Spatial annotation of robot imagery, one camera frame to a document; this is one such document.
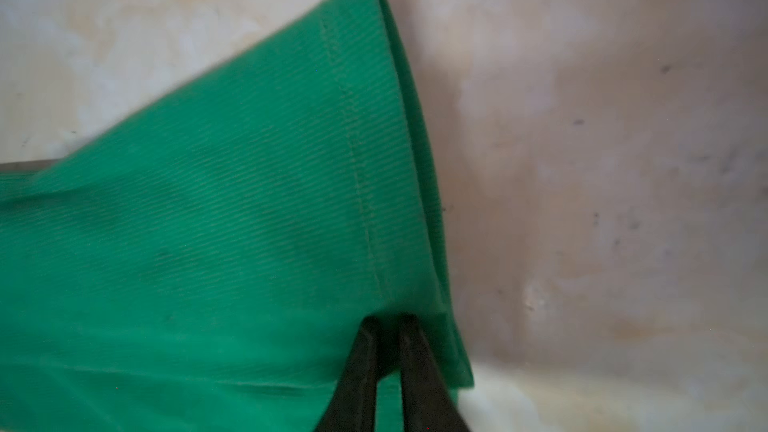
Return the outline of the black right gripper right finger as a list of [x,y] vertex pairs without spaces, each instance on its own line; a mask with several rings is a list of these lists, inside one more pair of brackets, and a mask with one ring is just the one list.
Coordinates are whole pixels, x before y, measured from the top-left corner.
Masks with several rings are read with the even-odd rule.
[[398,351],[404,431],[469,432],[416,316],[400,321]]

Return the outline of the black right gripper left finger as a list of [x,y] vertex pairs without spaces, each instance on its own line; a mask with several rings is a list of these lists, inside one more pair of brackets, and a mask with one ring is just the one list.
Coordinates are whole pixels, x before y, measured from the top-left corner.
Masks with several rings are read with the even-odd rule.
[[359,325],[331,400],[315,432],[373,432],[378,387],[381,323],[366,317]]

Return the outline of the green tank top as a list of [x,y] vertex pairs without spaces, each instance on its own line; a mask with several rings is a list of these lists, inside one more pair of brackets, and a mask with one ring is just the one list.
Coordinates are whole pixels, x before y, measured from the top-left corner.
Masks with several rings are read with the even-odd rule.
[[387,0],[306,15],[54,164],[1,176],[5,431],[309,431],[359,324],[376,427],[397,328],[474,383],[437,178]]

